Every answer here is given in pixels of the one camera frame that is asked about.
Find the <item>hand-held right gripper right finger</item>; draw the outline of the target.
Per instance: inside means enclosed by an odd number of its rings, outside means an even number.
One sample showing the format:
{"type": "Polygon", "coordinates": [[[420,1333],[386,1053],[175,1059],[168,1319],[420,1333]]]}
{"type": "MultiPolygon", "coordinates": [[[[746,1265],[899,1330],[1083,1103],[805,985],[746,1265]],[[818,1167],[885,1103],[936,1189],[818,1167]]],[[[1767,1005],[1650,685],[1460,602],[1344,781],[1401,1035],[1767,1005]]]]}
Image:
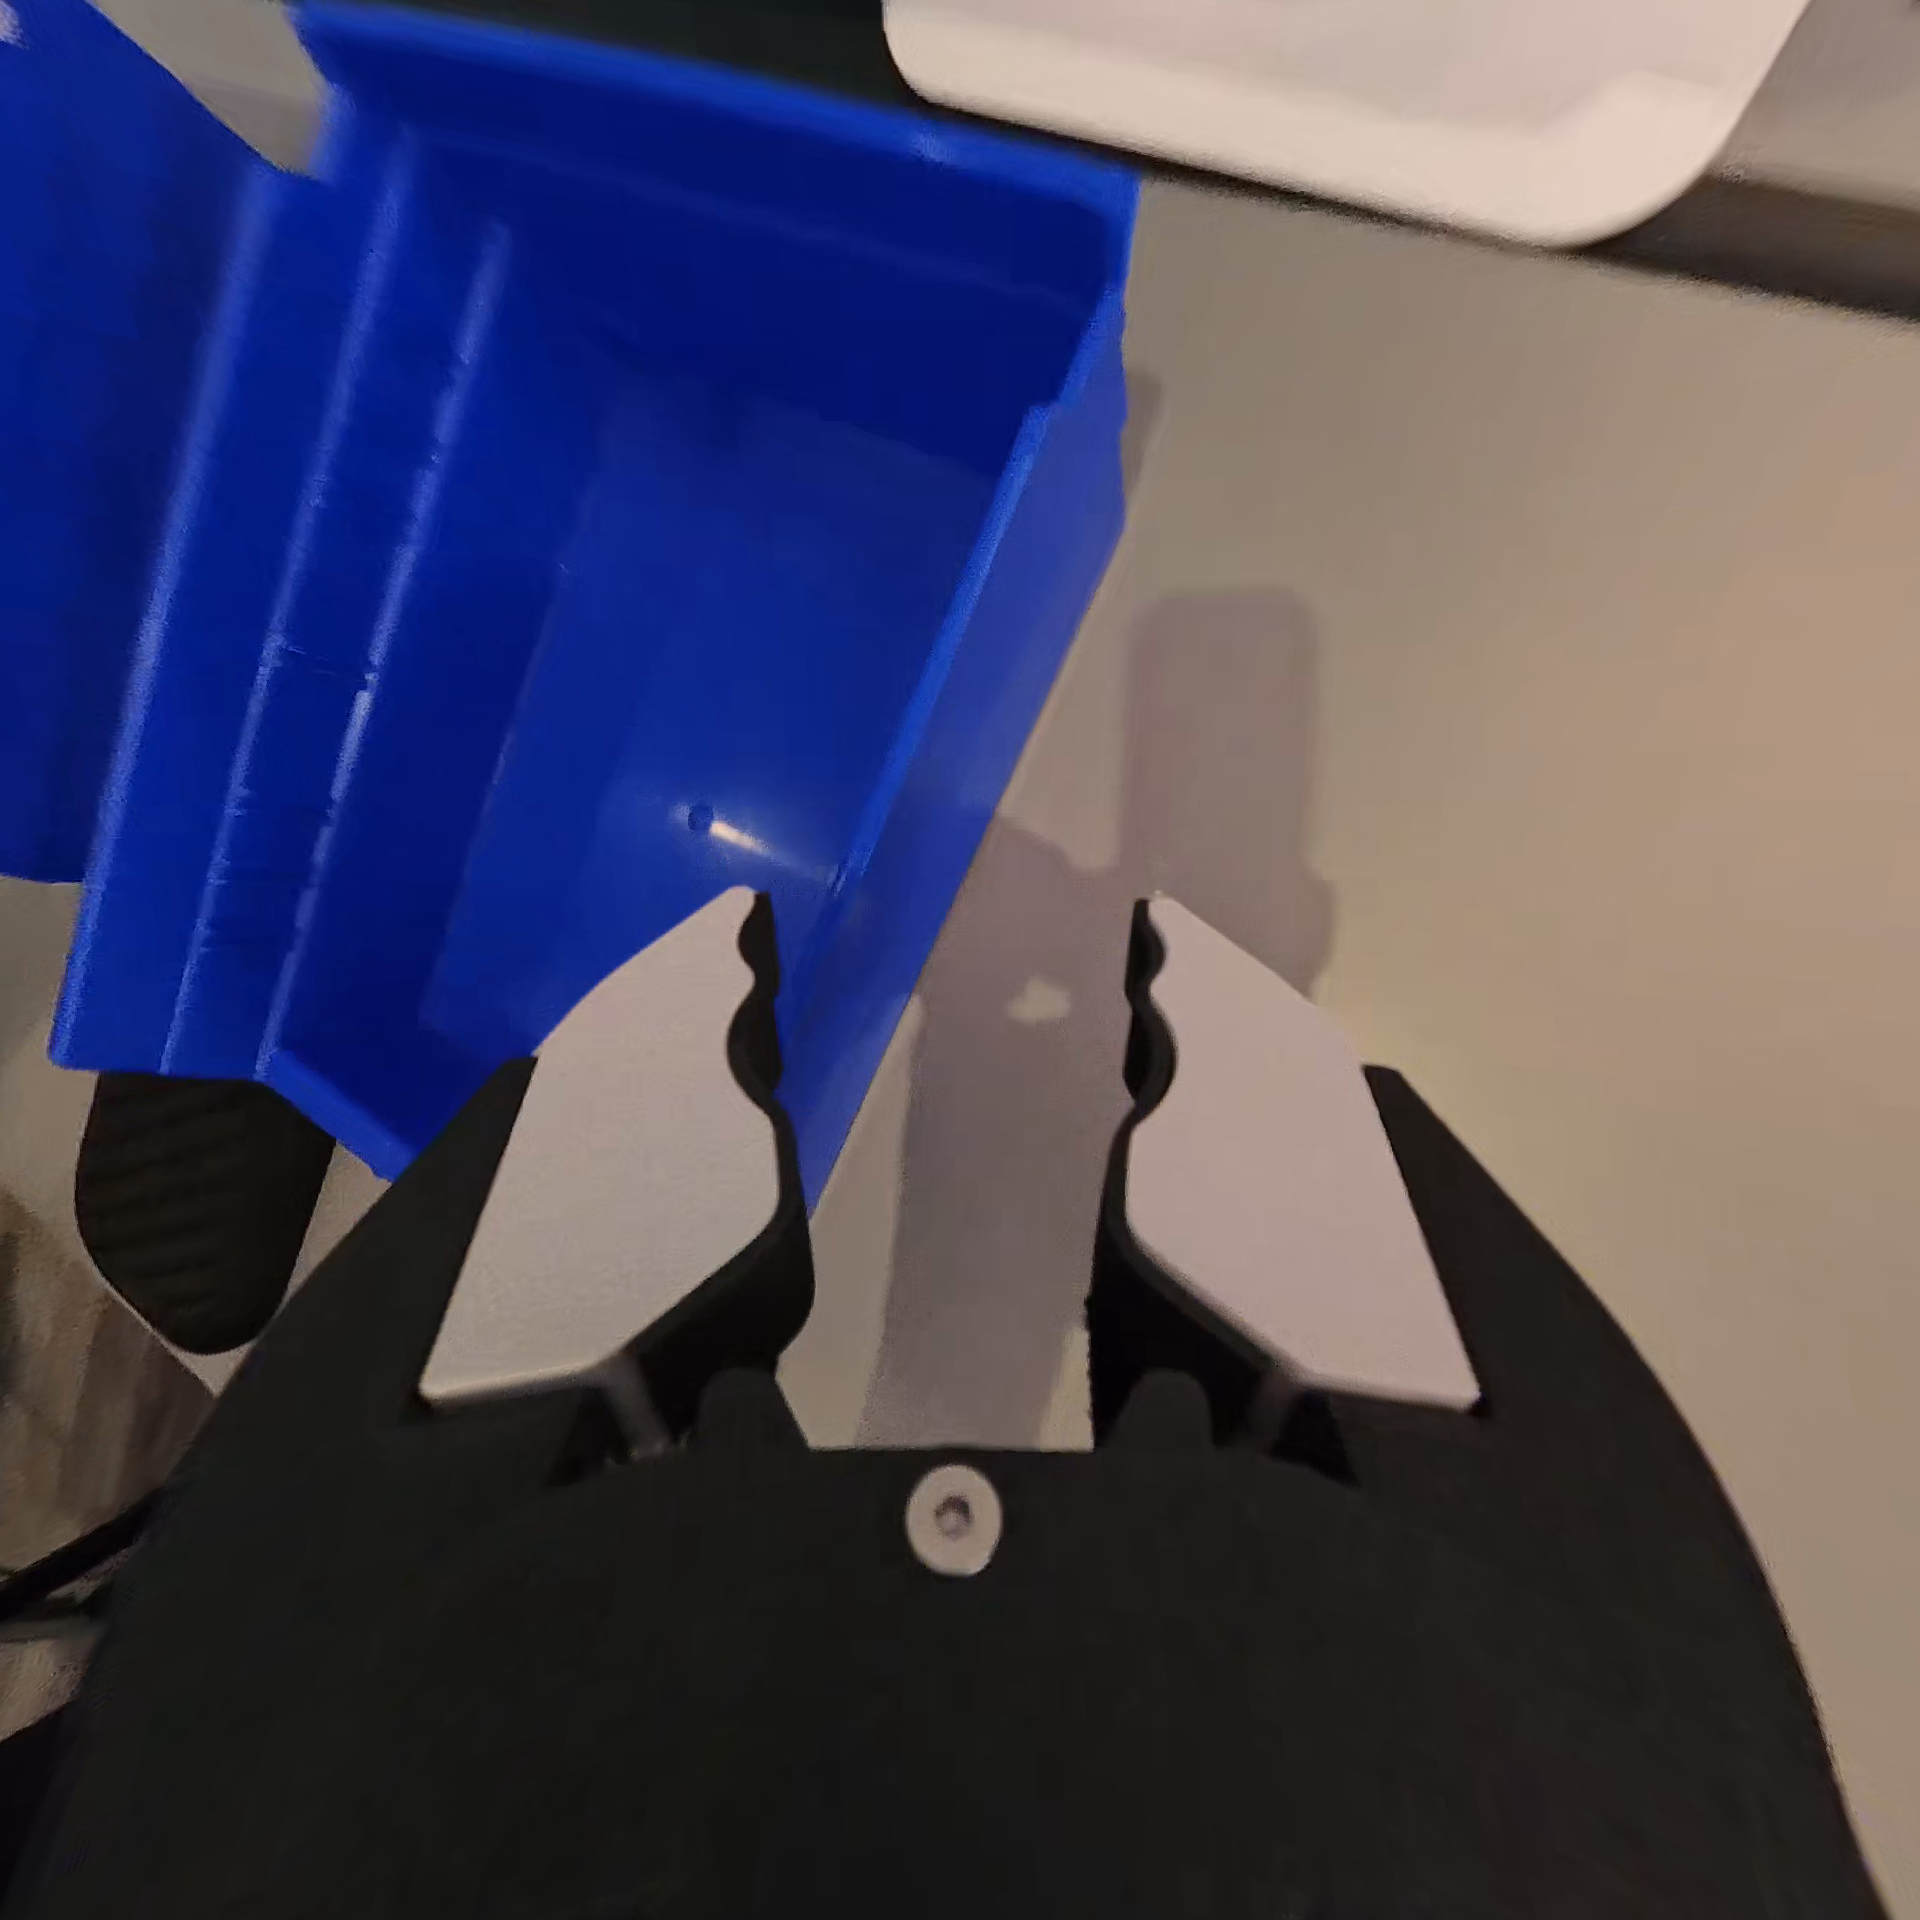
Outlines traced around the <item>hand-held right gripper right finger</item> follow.
{"type": "Polygon", "coordinates": [[[1089,1394],[1153,1373],[1215,1428],[1300,1394],[1469,1411],[1482,1383],[1360,1057],[1284,977],[1171,896],[1135,908],[1131,1100],[1095,1213],[1089,1394]]]}

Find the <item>large blue plastic bin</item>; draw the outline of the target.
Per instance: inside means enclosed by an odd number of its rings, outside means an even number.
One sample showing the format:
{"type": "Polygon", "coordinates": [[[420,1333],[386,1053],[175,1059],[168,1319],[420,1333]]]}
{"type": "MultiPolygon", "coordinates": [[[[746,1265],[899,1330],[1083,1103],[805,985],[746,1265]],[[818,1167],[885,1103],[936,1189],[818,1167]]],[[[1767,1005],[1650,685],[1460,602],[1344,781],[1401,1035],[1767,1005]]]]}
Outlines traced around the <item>large blue plastic bin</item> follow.
{"type": "Polygon", "coordinates": [[[811,1205],[1123,523],[1138,179],[720,64],[295,5],[50,1029],[399,1178],[728,890],[811,1205]]]}

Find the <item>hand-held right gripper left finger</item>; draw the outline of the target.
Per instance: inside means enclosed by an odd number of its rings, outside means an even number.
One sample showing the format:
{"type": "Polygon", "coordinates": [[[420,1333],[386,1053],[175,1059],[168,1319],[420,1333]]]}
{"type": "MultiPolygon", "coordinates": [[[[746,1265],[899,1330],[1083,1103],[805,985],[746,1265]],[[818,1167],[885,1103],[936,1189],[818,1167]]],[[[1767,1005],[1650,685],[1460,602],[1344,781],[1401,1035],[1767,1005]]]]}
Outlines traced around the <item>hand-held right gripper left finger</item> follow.
{"type": "Polygon", "coordinates": [[[586,1385],[698,1408],[773,1373],[813,1306],[779,1103],[776,906],[735,888],[621,962],[548,1033],[420,1392],[455,1408],[586,1385]]]}

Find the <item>narrow blue plastic bin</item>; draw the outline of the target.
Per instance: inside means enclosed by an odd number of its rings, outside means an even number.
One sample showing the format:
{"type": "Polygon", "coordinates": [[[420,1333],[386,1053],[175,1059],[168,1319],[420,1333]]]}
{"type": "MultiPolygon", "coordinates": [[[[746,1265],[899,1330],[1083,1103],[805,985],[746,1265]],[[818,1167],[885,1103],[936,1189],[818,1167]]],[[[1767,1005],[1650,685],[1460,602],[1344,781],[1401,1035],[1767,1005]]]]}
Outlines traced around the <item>narrow blue plastic bin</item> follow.
{"type": "Polygon", "coordinates": [[[259,597],[268,519],[208,530],[233,491],[208,395],[331,113],[277,164],[93,5],[5,5],[2,93],[5,876],[79,883],[133,739],[239,731],[260,615],[229,603],[259,597]]]}

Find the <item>white flat pad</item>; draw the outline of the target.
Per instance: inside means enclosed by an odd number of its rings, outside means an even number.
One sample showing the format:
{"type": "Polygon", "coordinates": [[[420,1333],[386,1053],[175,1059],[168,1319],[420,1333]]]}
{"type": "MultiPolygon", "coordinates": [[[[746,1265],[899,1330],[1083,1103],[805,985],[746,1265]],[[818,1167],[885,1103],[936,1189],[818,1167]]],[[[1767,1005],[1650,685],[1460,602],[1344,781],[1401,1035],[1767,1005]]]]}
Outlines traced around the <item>white flat pad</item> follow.
{"type": "Polygon", "coordinates": [[[1805,2],[885,2],[936,106],[1531,249],[1707,173],[1805,2]]]}

